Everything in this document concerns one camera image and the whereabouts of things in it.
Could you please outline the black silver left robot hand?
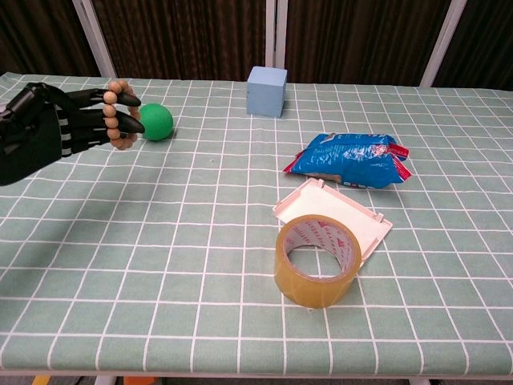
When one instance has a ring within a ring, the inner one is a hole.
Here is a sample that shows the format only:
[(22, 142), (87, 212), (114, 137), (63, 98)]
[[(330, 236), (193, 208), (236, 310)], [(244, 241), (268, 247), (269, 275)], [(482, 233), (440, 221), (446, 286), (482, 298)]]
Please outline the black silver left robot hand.
[(125, 82), (69, 92), (28, 83), (1, 112), (1, 185), (97, 145), (129, 147), (144, 133), (140, 105)]

